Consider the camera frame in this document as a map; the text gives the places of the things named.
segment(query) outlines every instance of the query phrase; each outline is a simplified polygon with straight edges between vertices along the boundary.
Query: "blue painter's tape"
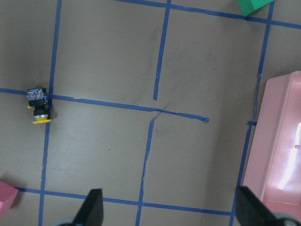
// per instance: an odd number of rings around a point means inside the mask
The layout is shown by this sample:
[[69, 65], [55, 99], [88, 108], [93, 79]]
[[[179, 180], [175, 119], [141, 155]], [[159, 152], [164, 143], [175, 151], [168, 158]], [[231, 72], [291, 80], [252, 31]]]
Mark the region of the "blue painter's tape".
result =
[[90, 104], [90, 105], [116, 107], [116, 108], [123, 108], [123, 109], [130, 109], [130, 110], [144, 111], [144, 112], [162, 112], [162, 113], [166, 113], [166, 114], [174, 114], [174, 115], [185, 117], [185, 118], [197, 119], [197, 120], [200, 120], [203, 122], [209, 122], [209, 118], [205, 118], [200, 115], [176, 113], [176, 112], [171, 112], [171, 111], [167, 111], [167, 110], [159, 109], [159, 108], [143, 107], [143, 106], [136, 106], [136, 105], [126, 105], [126, 104], [105, 102], [105, 101], [100, 101], [100, 100], [74, 99], [73, 97], [66, 97], [66, 96], [60, 96], [60, 95], [53, 95], [53, 99], [72, 101], [72, 102], [84, 103], [84, 104]]
[[[139, 5], [146, 5], [146, 6], [154, 6], [154, 7], [160, 7], [160, 8], [169, 8], [169, 9], [195, 12], [195, 13], [203, 13], [203, 14], [207, 14], [207, 15], [221, 16], [221, 17], [232, 18], [232, 19], [243, 19], [246, 21], [252, 21], [252, 22], [257, 22], [257, 23], [262, 23], [262, 24], [266, 24], [268, 22], [267, 19], [257, 18], [257, 17], [253, 17], [253, 16], [244, 17], [244, 16], [238, 15], [238, 14], [218, 12], [218, 11], [202, 9], [202, 8], [186, 7], [186, 6], [180, 6], [180, 5], [175, 5], [175, 4], [168, 6], [165, 3], [146, 1], [146, 0], [116, 0], [116, 1], [134, 3], [134, 4], [139, 4]], [[301, 29], [301, 24], [292, 24], [292, 23], [275, 21], [275, 20], [272, 20], [270, 23], [271, 23], [271, 25], [276, 25], [276, 26]]]
[[134, 4], [138, 4], [138, 5], [144, 5], [144, 6], [160, 7], [160, 8], [166, 7], [166, 3], [147, 1], [147, 0], [115, 0], [115, 1], [134, 3]]
[[16, 90], [16, 89], [5, 89], [0, 88], [0, 93], [10, 93], [10, 94], [17, 94], [26, 96], [26, 91]]
[[112, 202], [112, 203], [119, 203], [119, 204], [125, 204], [125, 205], [138, 206], [138, 202], [129, 201], [129, 200], [103, 198], [103, 201], [104, 202]]
[[264, 37], [263, 37], [263, 44], [262, 44], [261, 56], [260, 56], [260, 61], [259, 61], [259, 66], [258, 66], [258, 74], [257, 74], [257, 91], [256, 91], [256, 100], [255, 100], [253, 121], [256, 121], [256, 118], [257, 118], [259, 87], [260, 87], [260, 82], [261, 82], [261, 78], [262, 78], [265, 54], [266, 54], [267, 46], [268, 46], [269, 31], [270, 31], [270, 27], [271, 27], [271, 20], [273, 17], [273, 10], [274, 10], [274, 2], [272, 2], [269, 6], [268, 21], [266, 24]]
[[[62, 0], [57, 0], [56, 13], [55, 13], [55, 32], [53, 37], [49, 89], [48, 89], [48, 115], [49, 116], [50, 116], [50, 109], [51, 109], [52, 99], [53, 99], [56, 50], [58, 44], [61, 11], [62, 11]], [[45, 183], [46, 183], [46, 165], [47, 165], [48, 144], [49, 144], [49, 131], [50, 131], [50, 123], [48, 122], [46, 123], [46, 128], [45, 128], [44, 153], [43, 153], [42, 176], [41, 176], [41, 194], [40, 194], [39, 220], [38, 220], [39, 226], [43, 225], [44, 191], [45, 191]]]
[[81, 194], [69, 194], [69, 193], [50, 192], [50, 191], [44, 191], [44, 194], [52, 195], [52, 196], [59, 196], [59, 197], [66, 197], [66, 198], [73, 198], [73, 199], [85, 199], [87, 197], [86, 195], [81, 195]]
[[62, 0], [58, 0], [57, 5], [56, 5], [55, 32], [54, 32], [54, 36], [53, 36], [50, 79], [49, 79], [49, 89], [48, 89], [48, 107], [49, 107], [48, 113], [49, 113], [49, 115], [50, 115], [50, 109], [52, 106], [52, 98], [53, 98], [53, 85], [54, 85], [54, 79], [55, 79], [55, 65], [56, 65], [56, 51], [57, 51], [57, 44], [58, 44], [58, 35], [59, 35], [59, 30], [60, 30], [61, 11], [62, 11]]
[[[248, 153], [250, 136], [251, 136], [252, 126], [253, 126], [252, 123], [249, 123], [249, 128], [246, 133], [245, 145], [244, 145], [244, 150], [243, 150], [243, 154], [242, 154], [241, 161], [240, 161], [240, 167], [239, 167], [239, 173], [238, 173], [238, 179], [237, 179], [236, 186], [240, 186], [243, 181], [243, 174], [244, 174], [244, 169], [246, 166], [246, 157], [247, 157], [247, 153]], [[235, 217], [235, 204], [236, 204], [236, 197], [234, 197], [233, 204], [232, 204], [229, 226], [233, 225], [233, 221], [234, 221], [234, 217]]]
[[288, 27], [288, 28], [294, 28], [294, 29], [301, 29], [300, 24], [291, 24], [286, 22], [280, 22], [276, 20], [271, 21], [271, 25], [281, 26], [281, 27]]
[[27, 193], [33, 193], [33, 194], [41, 194], [40, 190], [23, 188], [23, 187], [15, 187], [15, 188], [18, 189], [20, 192], [27, 192]]
[[208, 213], [208, 214], [230, 216], [230, 212], [190, 208], [190, 207], [183, 207], [183, 206], [171, 206], [171, 205], [162, 205], [162, 204], [146, 203], [146, 202], [143, 203], [143, 206], [168, 209], [168, 210], [181, 210], [181, 211], [188, 211], [188, 212], [195, 212], [195, 213]]
[[267, 19], [257, 18], [257, 17], [253, 17], [253, 16], [247, 16], [247, 17], [245, 17], [245, 20], [257, 22], [257, 23], [261, 23], [261, 24], [266, 24], [268, 21]]
[[41, 193], [40, 193], [40, 205], [39, 205], [39, 226], [43, 225], [44, 191], [45, 191], [45, 182], [46, 182], [46, 165], [47, 165], [47, 156], [48, 156], [49, 130], [50, 130], [50, 123], [48, 122], [46, 123], [46, 128], [45, 128], [44, 153], [43, 153], [42, 176], [41, 176]]
[[256, 121], [250, 121], [250, 122], [248, 122], [248, 125], [257, 126], [257, 122]]
[[221, 16], [221, 17], [226, 17], [226, 18], [245, 20], [245, 17], [243, 15], [218, 12], [218, 11], [213, 11], [213, 10], [208, 10], [208, 9], [203, 9], [203, 8], [193, 8], [193, 7], [179, 6], [179, 5], [171, 4], [170, 9], [188, 11], [188, 12], [194, 12], [194, 13], [202, 13], [202, 14], [207, 14], [207, 15], [211, 15], [211, 16]]
[[135, 226], [139, 226], [139, 224], [140, 224], [141, 210], [142, 210], [142, 204], [143, 204], [143, 195], [144, 195], [144, 190], [143, 190], [144, 177], [145, 177], [145, 173], [146, 173], [147, 159], [148, 159], [150, 151], [151, 151], [152, 133], [153, 133], [153, 130], [154, 130], [154, 123], [155, 123], [156, 118], [151, 120], [150, 125], [149, 125], [148, 135], [147, 135], [147, 142], [146, 142], [146, 149], [145, 149], [145, 156], [144, 156], [144, 164], [143, 164], [141, 184], [140, 184], [140, 192], [139, 192], [139, 204], [138, 204], [138, 211], [137, 211]]
[[[169, 6], [170, 4], [171, 4], [171, 0], [167, 0], [167, 5]], [[160, 77], [161, 77], [162, 61], [163, 61], [165, 40], [166, 40], [166, 34], [167, 34], [167, 26], [168, 26], [168, 20], [169, 20], [169, 11], [170, 11], [169, 8], [165, 9], [164, 22], [163, 22], [163, 28], [162, 28], [162, 34], [161, 34], [161, 43], [160, 43], [160, 49], [159, 49], [155, 87], [154, 87], [154, 94], [153, 94], [153, 99], [156, 101], [158, 99], [158, 90], [159, 90], [159, 82], [160, 82]]]
[[[33, 194], [43, 193], [44, 195], [52, 195], [52, 196], [59, 196], [59, 197], [66, 197], [66, 198], [73, 198], [73, 199], [85, 199], [87, 197], [86, 195], [80, 195], [80, 194], [69, 194], [69, 193], [61, 193], [61, 192], [41, 191], [41, 190], [21, 188], [21, 187], [16, 187], [16, 189], [18, 189], [20, 192], [28, 192], [28, 193], [33, 193]], [[195, 212], [195, 213], [207, 213], [207, 214], [230, 216], [230, 212], [218, 211], [218, 210], [206, 210], [206, 209], [190, 208], [190, 207], [183, 207], [183, 206], [163, 205], [163, 204], [148, 203], [148, 202], [135, 202], [135, 201], [129, 201], [129, 200], [112, 199], [112, 198], [103, 198], [103, 201], [104, 202], [111, 202], [111, 203], [133, 205], [133, 206], [139, 206], [140, 205], [140, 206], [145, 206], [145, 207], [160, 208], [160, 209], [167, 209], [167, 210], [180, 210], [180, 211]]]

